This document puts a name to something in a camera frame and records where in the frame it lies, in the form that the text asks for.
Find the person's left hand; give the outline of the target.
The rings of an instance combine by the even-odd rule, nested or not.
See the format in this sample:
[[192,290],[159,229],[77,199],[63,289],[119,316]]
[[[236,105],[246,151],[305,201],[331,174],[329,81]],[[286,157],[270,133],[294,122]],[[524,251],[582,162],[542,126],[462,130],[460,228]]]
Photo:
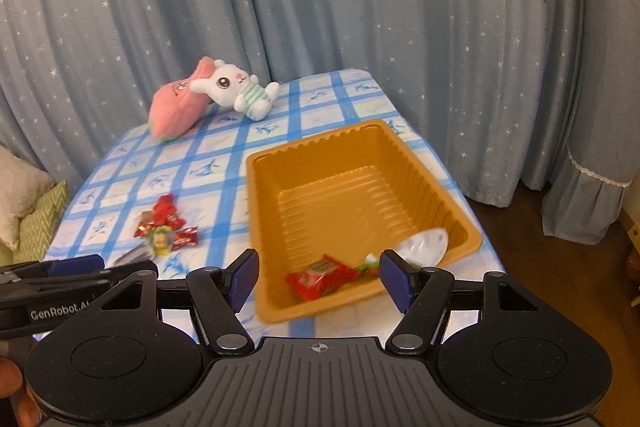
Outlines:
[[32,394],[26,389],[21,369],[10,359],[1,359],[1,399],[9,401],[10,425],[37,427],[42,412]]

